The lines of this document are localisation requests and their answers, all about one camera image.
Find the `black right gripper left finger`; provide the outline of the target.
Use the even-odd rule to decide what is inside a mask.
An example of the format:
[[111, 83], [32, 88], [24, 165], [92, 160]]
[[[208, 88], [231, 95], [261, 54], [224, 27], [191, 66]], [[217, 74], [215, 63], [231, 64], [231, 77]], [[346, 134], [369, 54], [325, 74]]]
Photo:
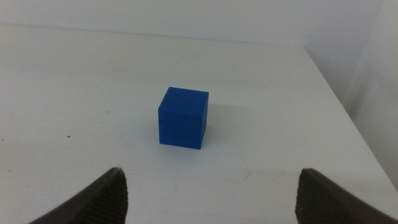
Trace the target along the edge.
[[126, 176], [113, 167], [55, 209], [34, 220], [36, 224], [124, 224], [128, 210]]

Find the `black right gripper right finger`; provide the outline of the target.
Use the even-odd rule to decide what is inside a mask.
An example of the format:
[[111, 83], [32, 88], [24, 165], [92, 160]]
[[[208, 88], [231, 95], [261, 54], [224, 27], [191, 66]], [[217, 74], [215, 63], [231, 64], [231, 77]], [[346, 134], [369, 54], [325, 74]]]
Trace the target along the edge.
[[299, 223], [397, 224], [397, 219], [310, 168], [299, 176], [295, 214]]

